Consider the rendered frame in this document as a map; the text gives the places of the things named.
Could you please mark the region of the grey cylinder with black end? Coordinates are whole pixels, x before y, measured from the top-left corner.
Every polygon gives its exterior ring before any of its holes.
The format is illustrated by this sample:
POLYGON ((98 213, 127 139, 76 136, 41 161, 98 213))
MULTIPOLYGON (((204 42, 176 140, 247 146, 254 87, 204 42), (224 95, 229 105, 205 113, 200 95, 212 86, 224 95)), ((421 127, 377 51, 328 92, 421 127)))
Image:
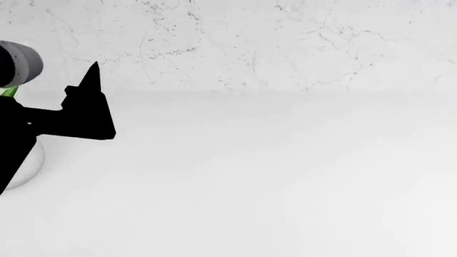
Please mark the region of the grey cylinder with black end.
POLYGON ((20 86, 35 79, 44 64, 29 46, 0 40, 0 89, 20 86))

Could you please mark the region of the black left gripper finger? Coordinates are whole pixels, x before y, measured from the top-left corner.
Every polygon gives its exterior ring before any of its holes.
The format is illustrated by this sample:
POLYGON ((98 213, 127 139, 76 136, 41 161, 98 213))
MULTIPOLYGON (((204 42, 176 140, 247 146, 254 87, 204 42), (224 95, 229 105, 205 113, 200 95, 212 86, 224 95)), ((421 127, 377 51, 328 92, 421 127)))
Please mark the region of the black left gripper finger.
POLYGON ((67 86, 64 89, 66 94, 64 100, 61 102, 63 111, 75 109, 79 103, 80 88, 78 86, 67 86))
POLYGON ((101 91, 100 68, 97 61, 95 61, 79 83, 79 88, 87 91, 101 91))

